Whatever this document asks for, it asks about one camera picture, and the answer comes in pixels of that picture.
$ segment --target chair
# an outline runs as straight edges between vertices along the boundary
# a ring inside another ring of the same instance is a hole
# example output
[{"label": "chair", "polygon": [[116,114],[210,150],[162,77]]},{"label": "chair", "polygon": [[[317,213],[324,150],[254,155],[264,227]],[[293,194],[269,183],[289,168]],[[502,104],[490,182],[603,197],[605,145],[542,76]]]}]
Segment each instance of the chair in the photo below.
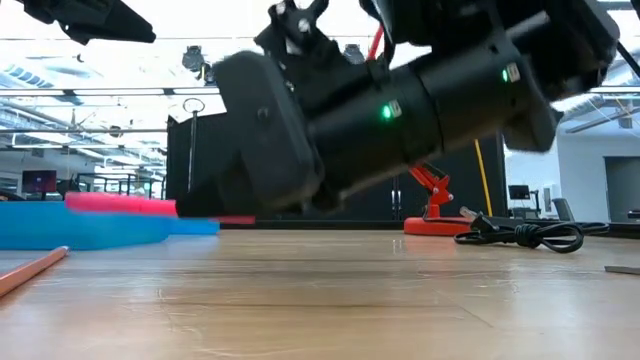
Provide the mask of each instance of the chair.
[{"label": "chair", "polygon": [[640,221],[640,210],[629,210],[627,218],[630,220]]},{"label": "chair", "polygon": [[557,198],[551,201],[553,201],[553,205],[556,207],[556,211],[558,212],[558,218],[560,219],[560,221],[575,222],[573,213],[571,212],[571,207],[569,207],[569,202],[567,201],[567,199]]}]

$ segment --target red desk lamp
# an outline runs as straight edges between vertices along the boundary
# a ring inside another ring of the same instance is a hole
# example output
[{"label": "red desk lamp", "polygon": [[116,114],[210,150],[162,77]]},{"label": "red desk lamp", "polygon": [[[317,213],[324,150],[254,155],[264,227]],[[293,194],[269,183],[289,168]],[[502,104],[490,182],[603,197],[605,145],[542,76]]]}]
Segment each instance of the red desk lamp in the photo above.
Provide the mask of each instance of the red desk lamp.
[{"label": "red desk lamp", "polygon": [[430,164],[413,167],[409,172],[427,189],[429,200],[422,217],[410,217],[404,221],[405,234],[454,236],[471,231],[470,222],[464,217],[440,216],[440,205],[453,200],[453,194],[447,190],[450,180],[448,175]]}]

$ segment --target computer monitor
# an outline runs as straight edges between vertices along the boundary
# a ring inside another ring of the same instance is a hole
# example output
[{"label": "computer monitor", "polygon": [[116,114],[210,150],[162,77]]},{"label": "computer monitor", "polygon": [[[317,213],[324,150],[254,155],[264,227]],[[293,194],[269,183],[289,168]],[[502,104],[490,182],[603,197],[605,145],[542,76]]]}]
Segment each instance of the computer monitor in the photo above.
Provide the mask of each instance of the computer monitor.
[{"label": "computer monitor", "polygon": [[55,170],[27,170],[22,172],[22,192],[29,194],[56,192]]},{"label": "computer monitor", "polygon": [[509,198],[511,200],[531,200],[529,185],[509,185]]}]

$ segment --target black cable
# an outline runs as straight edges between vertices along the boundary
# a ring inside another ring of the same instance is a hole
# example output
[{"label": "black cable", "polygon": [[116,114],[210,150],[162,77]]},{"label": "black cable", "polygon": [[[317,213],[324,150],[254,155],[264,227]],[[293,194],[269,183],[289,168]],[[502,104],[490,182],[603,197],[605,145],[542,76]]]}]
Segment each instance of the black cable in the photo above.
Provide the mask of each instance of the black cable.
[{"label": "black cable", "polygon": [[391,61],[396,54],[396,44],[391,42],[391,39],[387,35],[387,32],[384,32],[384,50],[382,53],[382,57],[384,57],[387,65],[391,65]]},{"label": "black cable", "polygon": [[640,79],[640,65],[638,65],[638,62],[633,58],[633,55],[629,53],[627,48],[625,48],[621,42],[618,42],[617,49],[618,53],[620,53],[622,58],[627,62],[627,64],[629,64],[629,67],[633,70],[636,77]]},{"label": "black cable", "polygon": [[549,226],[523,223],[515,227],[495,226],[486,217],[479,215],[471,222],[471,232],[454,237],[461,245],[518,244],[535,249],[540,245],[560,253],[577,251],[584,244],[585,235],[609,232],[609,225],[603,223],[558,223]]}]

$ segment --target wooden tabletop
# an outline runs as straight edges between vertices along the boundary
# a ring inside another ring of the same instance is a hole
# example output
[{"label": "wooden tabletop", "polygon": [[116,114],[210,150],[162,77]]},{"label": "wooden tabletop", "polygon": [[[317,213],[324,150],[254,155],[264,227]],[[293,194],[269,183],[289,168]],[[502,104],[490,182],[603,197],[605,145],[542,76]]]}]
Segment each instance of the wooden tabletop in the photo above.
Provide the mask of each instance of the wooden tabletop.
[{"label": "wooden tabletop", "polygon": [[605,265],[640,266],[640,242],[224,231],[71,253],[0,301],[0,358],[637,360],[640,277]]}]

